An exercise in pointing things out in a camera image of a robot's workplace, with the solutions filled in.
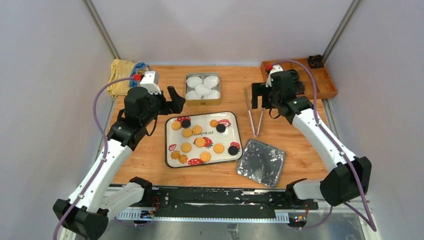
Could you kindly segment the wooden compartment box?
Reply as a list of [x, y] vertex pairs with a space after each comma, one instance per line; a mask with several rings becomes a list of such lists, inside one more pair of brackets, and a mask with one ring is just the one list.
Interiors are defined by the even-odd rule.
[[[312, 73], [316, 84], [317, 99], [330, 99], [338, 94], [338, 90], [325, 67], [310, 68], [306, 58], [294, 58], [293, 60], [304, 65]], [[313, 83], [308, 73], [296, 63], [283, 62], [280, 63], [280, 66], [283, 70], [296, 70], [298, 72], [300, 81], [305, 85], [303, 95], [312, 100], [314, 96]]]

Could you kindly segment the swirl butter cookie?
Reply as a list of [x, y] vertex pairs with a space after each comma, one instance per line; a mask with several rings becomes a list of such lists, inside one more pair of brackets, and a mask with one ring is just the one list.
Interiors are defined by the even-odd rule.
[[213, 127], [213, 128], [215, 128], [218, 124], [219, 124], [219, 122], [215, 119], [210, 121], [210, 126]]

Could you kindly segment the gold cookie tin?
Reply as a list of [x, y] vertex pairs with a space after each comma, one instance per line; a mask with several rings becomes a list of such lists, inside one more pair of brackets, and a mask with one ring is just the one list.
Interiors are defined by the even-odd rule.
[[184, 84], [185, 104], [188, 107], [219, 106], [222, 84], [218, 73], [189, 73]]

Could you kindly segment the black sandwich cookie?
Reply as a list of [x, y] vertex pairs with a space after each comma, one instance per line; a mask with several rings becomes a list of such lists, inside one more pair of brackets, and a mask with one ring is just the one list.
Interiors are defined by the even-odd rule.
[[219, 123], [215, 128], [217, 132], [224, 133], [227, 127], [224, 124]]
[[234, 145], [230, 146], [227, 151], [231, 156], [236, 156], [239, 153], [239, 149]]
[[188, 129], [188, 128], [190, 128], [190, 127], [191, 127], [191, 121], [190, 121], [190, 120], [188, 120], [188, 119], [184, 119], [184, 120], [181, 122], [181, 127], [182, 127], [182, 128], [184, 128], [184, 129]]

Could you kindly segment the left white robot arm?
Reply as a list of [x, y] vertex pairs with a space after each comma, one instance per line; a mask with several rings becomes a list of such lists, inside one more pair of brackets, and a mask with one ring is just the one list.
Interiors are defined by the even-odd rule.
[[103, 149], [86, 177], [67, 199], [57, 199], [53, 212], [59, 225], [86, 240], [97, 240], [119, 213], [138, 203], [142, 207], [153, 201], [152, 183], [140, 177], [132, 178], [122, 189], [105, 197], [117, 171], [133, 153], [141, 139], [151, 136], [147, 127], [159, 115], [180, 114], [185, 98], [173, 86], [150, 92], [147, 85], [131, 88], [124, 98], [124, 108], [110, 127]]

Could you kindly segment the silver tin lid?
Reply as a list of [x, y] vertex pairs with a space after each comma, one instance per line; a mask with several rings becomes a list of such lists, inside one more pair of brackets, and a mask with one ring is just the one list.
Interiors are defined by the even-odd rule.
[[236, 165], [236, 173], [269, 188], [276, 188], [286, 160], [284, 150], [249, 139]]

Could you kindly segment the white strawberry tray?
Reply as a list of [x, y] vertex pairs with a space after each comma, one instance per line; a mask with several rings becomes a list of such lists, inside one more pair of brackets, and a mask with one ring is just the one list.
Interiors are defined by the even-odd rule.
[[173, 117], [165, 123], [165, 164], [173, 169], [239, 160], [243, 146], [230, 111]]

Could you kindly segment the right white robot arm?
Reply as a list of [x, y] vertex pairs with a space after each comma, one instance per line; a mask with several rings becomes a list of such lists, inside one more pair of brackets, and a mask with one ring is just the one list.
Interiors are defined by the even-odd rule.
[[288, 71], [270, 74], [266, 82], [251, 84], [251, 106], [258, 108], [258, 97], [264, 109], [276, 109], [279, 116], [298, 129], [324, 162], [328, 175], [322, 180], [300, 179], [286, 186], [285, 201], [298, 209], [307, 199], [325, 200], [338, 206], [354, 198], [365, 200], [371, 176], [371, 161], [358, 157], [345, 147], [319, 117], [312, 102], [294, 92]]

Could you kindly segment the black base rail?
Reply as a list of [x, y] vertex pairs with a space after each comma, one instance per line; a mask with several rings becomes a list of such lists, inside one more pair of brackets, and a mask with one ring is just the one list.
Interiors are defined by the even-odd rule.
[[290, 204], [283, 189], [228, 187], [152, 187], [150, 199], [126, 207], [116, 216], [120, 221], [206, 222], [206, 223], [305, 223], [318, 210], [308, 199]]

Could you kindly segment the round dotted biscuit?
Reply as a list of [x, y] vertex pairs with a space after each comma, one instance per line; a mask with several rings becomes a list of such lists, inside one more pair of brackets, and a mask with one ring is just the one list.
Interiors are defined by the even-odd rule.
[[192, 133], [195, 135], [200, 135], [203, 131], [203, 128], [200, 125], [195, 125], [192, 127]]
[[198, 137], [194, 140], [194, 144], [199, 147], [202, 148], [205, 146], [206, 144], [206, 140], [203, 137]]
[[181, 129], [182, 128], [182, 124], [179, 122], [179, 121], [173, 121], [172, 123], [171, 123], [171, 128], [173, 129], [173, 130], [179, 130], [179, 129]]
[[190, 128], [186, 128], [182, 131], [182, 136], [185, 138], [189, 138], [193, 135], [193, 131]]

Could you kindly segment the white paper cup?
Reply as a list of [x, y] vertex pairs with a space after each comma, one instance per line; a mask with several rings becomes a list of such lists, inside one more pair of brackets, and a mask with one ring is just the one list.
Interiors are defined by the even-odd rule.
[[207, 85], [201, 83], [198, 84], [194, 90], [199, 93], [201, 96], [204, 96], [205, 94], [209, 93], [212, 89], [208, 87]]
[[191, 101], [191, 100], [201, 100], [202, 99], [202, 95], [199, 94], [198, 92], [192, 90], [192, 91], [189, 91], [189, 92], [186, 93], [185, 99], [188, 100], [188, 101]]
[[215, 88], [215, 87], [219, 84], [219, 82], [220, 82], [220, 79], [219, 79], [219, 77], [218, 77], [218, 76], [216, 76], [216, 75], [210, 75], [210, 76], [207, 76], [207, 77], [203, 80], [203, 84], [204, 84], [205, 86], [207, 86], [208, 88], [211, 88], [211, 89]]
[[193, 89], [202, 83], [203, 83], [203, 80], [198, 76], [190, 76], [186, 80], [187, 87], [193, 88]]
[[204, 100], [218, 100], [218, 99], [220, 99], [220, 97], [221, 97], [220, 92], [218, 90], [213, 89], [210, 92], [206, 93], [203, 96], [203, 99]]

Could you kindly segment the blue cloth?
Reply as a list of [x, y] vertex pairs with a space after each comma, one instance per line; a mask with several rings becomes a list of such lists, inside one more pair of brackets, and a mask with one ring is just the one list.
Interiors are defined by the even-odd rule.
[[[149, 65], [145, 64], [144, 62], [138, 62], [134, 65], [130, 76], [133, 77], [134, 75], [143, 75], [145, 71], [149, 71]], [[137, 87], [138, 83], [135, 80], [130, 80], [129, 85], [130, 88]]]

